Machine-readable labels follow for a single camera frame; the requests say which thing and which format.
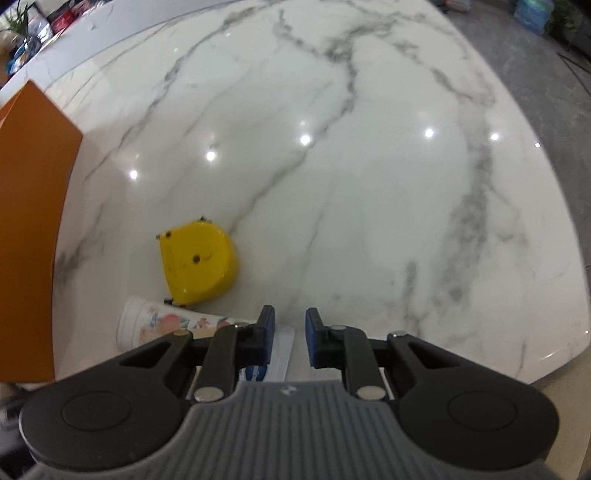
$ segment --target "beige floor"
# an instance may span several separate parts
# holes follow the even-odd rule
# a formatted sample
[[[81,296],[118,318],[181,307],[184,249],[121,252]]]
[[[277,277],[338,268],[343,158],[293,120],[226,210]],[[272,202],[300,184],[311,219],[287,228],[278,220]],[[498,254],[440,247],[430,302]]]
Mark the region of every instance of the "beige floor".
[[[591,434],[591,348],[538,380],[534,386],[554,402],[560,416],[558,437],[546,464],[560,478],[575,480],[581,471]],[[591,467],[591,458],[587,457],[585,463],[586,468]]]

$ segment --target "yellow plastic casing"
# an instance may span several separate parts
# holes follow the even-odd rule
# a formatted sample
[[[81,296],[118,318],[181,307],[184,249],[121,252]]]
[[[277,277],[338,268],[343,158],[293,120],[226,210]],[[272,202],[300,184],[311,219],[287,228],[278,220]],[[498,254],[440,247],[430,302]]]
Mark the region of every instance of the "yellow plastic casing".
[[[158,235],[168,288],[178,305],[213,300],[238,276],[232,240],[220,227],[198,220]]]

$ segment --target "marble tabletop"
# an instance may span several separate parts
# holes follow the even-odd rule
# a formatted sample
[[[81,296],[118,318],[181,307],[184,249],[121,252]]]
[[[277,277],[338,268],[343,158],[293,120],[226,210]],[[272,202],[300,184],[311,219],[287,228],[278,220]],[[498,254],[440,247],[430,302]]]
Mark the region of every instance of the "marble tabletop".
[[[237,246],[199,305],[407,330],[531,382],[589,344],[556,177],[515,101],[423,0],[244,0],[127,38],[46,93],[85,134],[54,271],[59,377],[117,353],[125,300],[168,296],[155,235],[205,216]]]

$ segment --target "green plant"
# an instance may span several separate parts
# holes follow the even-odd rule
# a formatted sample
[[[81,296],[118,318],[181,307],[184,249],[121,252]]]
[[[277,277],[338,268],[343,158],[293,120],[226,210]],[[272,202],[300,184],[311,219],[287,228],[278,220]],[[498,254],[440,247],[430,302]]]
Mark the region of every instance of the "green plant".
[[[21,0],[18,0],[16,8],[4,15],[4,20],[8,24],[8,28],[6,30],[11,30],[14,33],[26,37],[28,35],[29,28],[29,13],[27,10],[27,5],[21,9]]]
[[[567,29],[574,32],[579,27],[580,13],[569,0],[554,0],[554,11],[546,24],[546,31]]]

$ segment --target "gray tile floor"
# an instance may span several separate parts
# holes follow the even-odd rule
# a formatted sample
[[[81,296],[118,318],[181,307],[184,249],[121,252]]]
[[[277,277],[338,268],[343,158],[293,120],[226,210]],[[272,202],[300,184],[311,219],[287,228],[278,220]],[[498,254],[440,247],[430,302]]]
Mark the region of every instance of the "gray tile floor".
[[[473,0],[449,19],[505,83],[544,145],[579,233],[591,280],[591,97],[558,56],[591,63],[517,24],[502,0]],[[591,76],[579,70],[591,90]]]

